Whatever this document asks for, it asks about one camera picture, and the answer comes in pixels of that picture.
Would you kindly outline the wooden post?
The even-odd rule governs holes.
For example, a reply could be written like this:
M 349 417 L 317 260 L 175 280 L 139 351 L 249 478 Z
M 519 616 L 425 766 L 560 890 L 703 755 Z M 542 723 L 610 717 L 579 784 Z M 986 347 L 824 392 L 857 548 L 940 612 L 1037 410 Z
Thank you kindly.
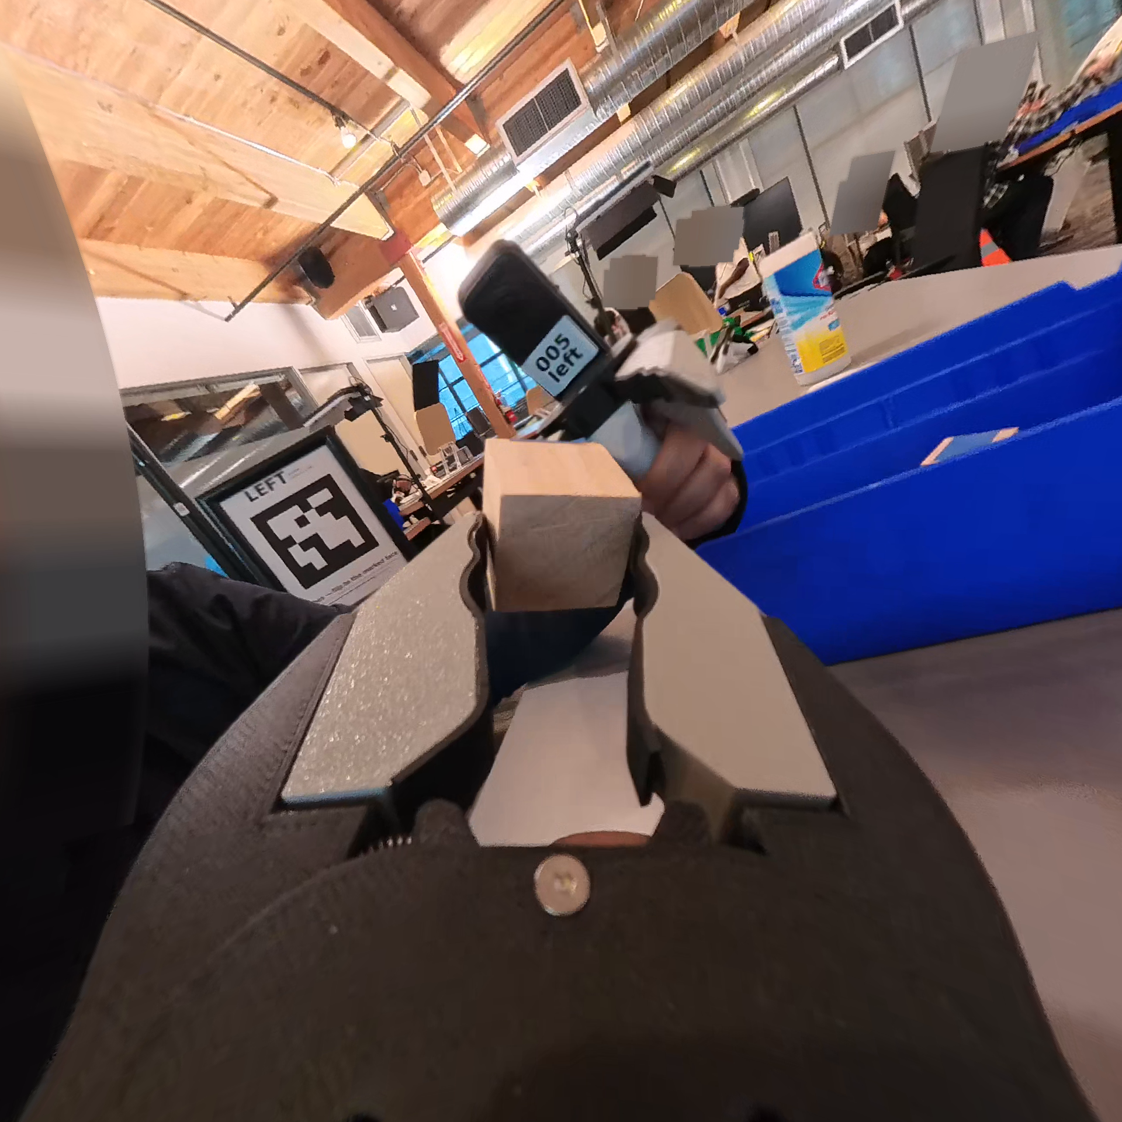
M 464 376 L 467 385 L 472 390 L 476 406 L 482 409 L 494 435 L 510 440 L 514 427 L 510 427 L 492 383 L 485 380 L 476 359 L 472 355 L 472 351 L 458 329 L 458 319 L 451 317 L 451 312 L 447 309 L 447 302 L 440 301 L 435 285 L 429 284 L 414 244 L 407 244 L 407 249 L 400 256 L 400 273 L 401 273 L 401 280 L 407 284 L 407 290 L 414 292 L 415 302 L 425 309 L 429 326 L 440 337 L 440 344 L 456 359 L 456 367 Z

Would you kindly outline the black studio light panel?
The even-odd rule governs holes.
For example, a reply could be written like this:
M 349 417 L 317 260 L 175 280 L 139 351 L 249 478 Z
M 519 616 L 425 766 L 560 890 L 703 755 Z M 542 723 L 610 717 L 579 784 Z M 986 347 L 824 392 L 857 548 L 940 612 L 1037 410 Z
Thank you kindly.
M 576 224 L 582 248 L 600 260 L 622 248 L 633 233 L 656 219 L 661 199 L 671 199 L 678 183 L 662 176 L 650 176 L 637 181 L 628 195 L 601 206 L 593 216 Z

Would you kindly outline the wooden chair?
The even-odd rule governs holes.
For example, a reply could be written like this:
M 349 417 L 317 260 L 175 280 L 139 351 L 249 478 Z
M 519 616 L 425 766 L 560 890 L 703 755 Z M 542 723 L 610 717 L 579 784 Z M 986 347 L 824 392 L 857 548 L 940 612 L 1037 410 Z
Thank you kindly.
M 650 301 L 650 315 L 657 322 L 671 322 L 692 340 L 712 337 L 722 331 L 722 317 L 710 297 L 700 290 L 692 273 L 674 273 Z

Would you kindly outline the wipes canister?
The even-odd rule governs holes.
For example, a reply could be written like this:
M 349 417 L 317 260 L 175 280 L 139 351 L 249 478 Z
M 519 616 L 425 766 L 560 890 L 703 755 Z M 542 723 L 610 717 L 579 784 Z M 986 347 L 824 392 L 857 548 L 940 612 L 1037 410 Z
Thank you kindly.
M 793 380 L 815 385 L 843 373 L 851 355 L 815 233 L 801 231 L 765 254 L 758 270 Z

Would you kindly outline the black white coded sign board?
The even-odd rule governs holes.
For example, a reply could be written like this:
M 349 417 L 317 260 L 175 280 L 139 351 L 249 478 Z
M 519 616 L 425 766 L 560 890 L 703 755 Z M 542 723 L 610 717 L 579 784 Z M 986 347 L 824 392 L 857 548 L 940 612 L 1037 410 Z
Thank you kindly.
M 306 433 L 199 494 L 267 587 L 326 608 L 354 608 L 410 560 L 410 545 L 345 444 Z

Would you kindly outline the black monitor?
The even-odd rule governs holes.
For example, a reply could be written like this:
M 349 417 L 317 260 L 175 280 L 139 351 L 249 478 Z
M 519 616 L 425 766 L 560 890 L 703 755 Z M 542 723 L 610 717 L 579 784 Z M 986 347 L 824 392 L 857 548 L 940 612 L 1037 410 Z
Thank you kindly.
M 746 249 L 771 249 L 771 233 L 778 248 L 792 244 L 801 233 L 801 216 L 797 210 L 793 190 L 787 179 L 781 179 L 740 210 L 740 238 Z

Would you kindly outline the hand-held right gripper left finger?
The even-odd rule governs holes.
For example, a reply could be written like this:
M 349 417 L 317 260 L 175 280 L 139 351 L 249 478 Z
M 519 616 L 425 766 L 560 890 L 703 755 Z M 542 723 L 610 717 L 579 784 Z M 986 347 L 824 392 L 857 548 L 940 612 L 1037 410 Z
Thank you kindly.
M 286 808 L 386 803 L 488 699 L 485 522 L 456 522 L 354 613 L 306 727 Z

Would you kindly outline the silver ventilation duct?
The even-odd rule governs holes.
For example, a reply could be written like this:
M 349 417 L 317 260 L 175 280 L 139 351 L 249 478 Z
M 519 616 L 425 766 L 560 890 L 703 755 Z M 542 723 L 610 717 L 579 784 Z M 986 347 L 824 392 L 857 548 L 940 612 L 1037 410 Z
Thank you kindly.
M 614 179 L 624 179 L 640 165 L 650 165 L 650 170 L 662 167 L 781 77 L 826 59 L 836 42 L 837 37 L 804 37 L 765 59 L 750 59 L 746 44 L 718 49 L 564 170 L 535 199 L 519 206 L 492 235 L 519 244 L 533 242 Z
M 633 22 L 610 49 L 585 65 L 576 77 L 588 112 L 607 120 L 619 106 L 662 77 L 674 65 L 686 60 L 696 48 L 708 44 L 718 24 L 750 9 L 744 0 L 678 0 L 657 2 L 644 20 Z M 812 31 L 824 22 L 826 0 L 771 2 L 760 12 L 735 42 L 710 54 L 693 66 L 671 95 L 682 95 L 686 109 L 703 106 L 718 85 L 762 65 L 797 31 Z

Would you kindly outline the ceiling vent grille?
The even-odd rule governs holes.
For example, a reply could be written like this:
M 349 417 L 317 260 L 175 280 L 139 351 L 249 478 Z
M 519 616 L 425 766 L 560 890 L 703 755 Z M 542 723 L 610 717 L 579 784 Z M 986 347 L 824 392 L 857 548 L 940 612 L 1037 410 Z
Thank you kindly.
M 517 167 L 542 170 L 547 156 L 560 154 L 560 140 L 588 122 L 593 122 L 588 95 L 576 66 L 567 59 L 496 120 L 496 134 Z

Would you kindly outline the black office chair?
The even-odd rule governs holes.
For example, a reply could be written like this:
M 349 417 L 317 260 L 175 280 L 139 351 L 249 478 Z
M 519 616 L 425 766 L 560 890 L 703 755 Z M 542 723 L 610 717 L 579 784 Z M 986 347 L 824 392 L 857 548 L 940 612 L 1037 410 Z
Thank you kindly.
M 978 270 L 992 144 L 936 154 L 918 173 L 911 276 Z

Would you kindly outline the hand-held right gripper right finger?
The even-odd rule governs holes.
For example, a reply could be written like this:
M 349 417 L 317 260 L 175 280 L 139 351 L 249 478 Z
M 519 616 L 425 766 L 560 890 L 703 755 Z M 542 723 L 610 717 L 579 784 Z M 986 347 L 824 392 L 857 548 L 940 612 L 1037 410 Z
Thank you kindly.
M 631 578 L 628 774 L 637 803 L 696 806 L 718 841 L 746 808 L 832 808 L 832 777 L 750 598 L 650 513 Z

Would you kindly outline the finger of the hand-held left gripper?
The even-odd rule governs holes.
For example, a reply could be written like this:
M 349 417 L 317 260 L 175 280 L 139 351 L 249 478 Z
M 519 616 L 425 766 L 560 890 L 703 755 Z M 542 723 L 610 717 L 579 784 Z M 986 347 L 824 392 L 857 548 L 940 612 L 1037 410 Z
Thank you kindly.
M 650 403 L 650 417 L 661 422 L 678 426 L 708 441 L 717 453 L 729 462 L 740 462 L 744 449 L 735 440 L 732 427 L 728 426 L 718 406 L 692 406 L 692 403 Z
M 710 362 L 671 319 L 644 329 L 624 344 L 610 390 L 631 403 L 679 403 L 703 410 L 725 403 Z

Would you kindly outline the wooden cube with blue tape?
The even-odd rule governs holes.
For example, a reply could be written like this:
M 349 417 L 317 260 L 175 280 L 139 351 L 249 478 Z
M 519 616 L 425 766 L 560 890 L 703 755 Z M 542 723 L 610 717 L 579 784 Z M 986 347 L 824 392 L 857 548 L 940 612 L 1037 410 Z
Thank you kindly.
M 943 465 L 957 456 L 968 456 L 974 449 L 986 449 L 992 444 L 1007 441 L 1019 433 L 1019 427 L 1000 427 L 1000 430 L 978 430 L 978 433 L 961 433 L 961 435 L 946 435 L 933 448 L 930 456 L 921 459 L 921 467 Z
M 496 612 L 610 608 L 640 494 L 593 441 L 492 440 L 482 448 L 482 519 Z

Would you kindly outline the person's left hand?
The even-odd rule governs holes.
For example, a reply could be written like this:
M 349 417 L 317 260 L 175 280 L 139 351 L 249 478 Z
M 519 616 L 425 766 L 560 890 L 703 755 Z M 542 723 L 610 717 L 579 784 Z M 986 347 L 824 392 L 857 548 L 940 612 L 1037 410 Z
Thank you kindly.
M 653 467 L 635 483 L 640 510 L 686 545 L 718 535 L 740 510 L 735 470 L 710 441 L 669 422 Z

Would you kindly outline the blue plastic bin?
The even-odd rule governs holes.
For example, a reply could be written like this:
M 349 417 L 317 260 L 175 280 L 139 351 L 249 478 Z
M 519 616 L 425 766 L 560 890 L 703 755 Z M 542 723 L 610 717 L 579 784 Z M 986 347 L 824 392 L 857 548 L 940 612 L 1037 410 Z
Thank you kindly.
M 821 663 L 1118 608 L 1118 331 L 1118 273 L 1054 284 L 746 420 L 746 510 L 700 555 Z

